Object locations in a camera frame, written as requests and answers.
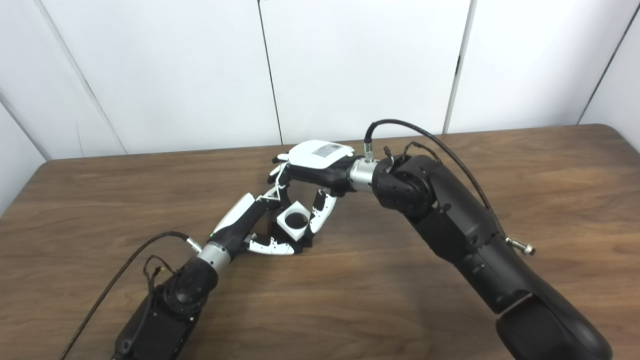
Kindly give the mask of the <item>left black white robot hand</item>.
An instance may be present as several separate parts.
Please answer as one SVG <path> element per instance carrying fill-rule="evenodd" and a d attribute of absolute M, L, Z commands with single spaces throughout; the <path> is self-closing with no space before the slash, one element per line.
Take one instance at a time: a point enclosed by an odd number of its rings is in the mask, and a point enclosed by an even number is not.
<path fill-rule="evenodd" d="M 294 255 L 295 250 L 290 244 L 277 243 L 272 237 L 269 244 L 256 241 L 258 235 L 252 232 L 252 228 L 267 212 L 268 207 L 261 199 L 245 194 L 218 223 L 198 256 L 212 259 L 222 255 L 233 260 L 245 251 L 271 256 Z"/>

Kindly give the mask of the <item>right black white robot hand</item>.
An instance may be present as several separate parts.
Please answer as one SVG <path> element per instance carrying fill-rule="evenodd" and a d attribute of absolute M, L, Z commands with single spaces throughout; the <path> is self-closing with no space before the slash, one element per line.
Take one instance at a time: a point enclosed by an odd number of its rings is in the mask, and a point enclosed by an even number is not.
<path fill-rule="evenodd" d="M 267 183 L 276 184 L 279 193 L 291 181 L 320 187 L 305 230 L 305 237 L 312 239 L 329 218 L 337 198 L 355 192 L 349 175 L 360 159 L 352 146 L 324 140 L 304 141 L 272 158 L 277 167 L 270 172 Z"/>

